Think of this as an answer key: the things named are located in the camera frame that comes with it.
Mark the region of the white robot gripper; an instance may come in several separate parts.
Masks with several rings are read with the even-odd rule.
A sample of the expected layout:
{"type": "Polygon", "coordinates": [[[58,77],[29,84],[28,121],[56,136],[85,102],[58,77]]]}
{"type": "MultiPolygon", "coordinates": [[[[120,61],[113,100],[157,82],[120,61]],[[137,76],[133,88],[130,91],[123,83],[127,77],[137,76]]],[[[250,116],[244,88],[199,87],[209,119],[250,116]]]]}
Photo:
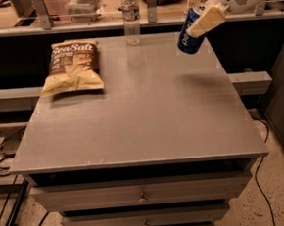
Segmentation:
{"type": "Polygon", "coordinates": [[[209,5],[188,28],[189,35],[201,37],[226,20],[226,11],[232,14],[251,10],[262,0],[208,0],[209,5]]]}

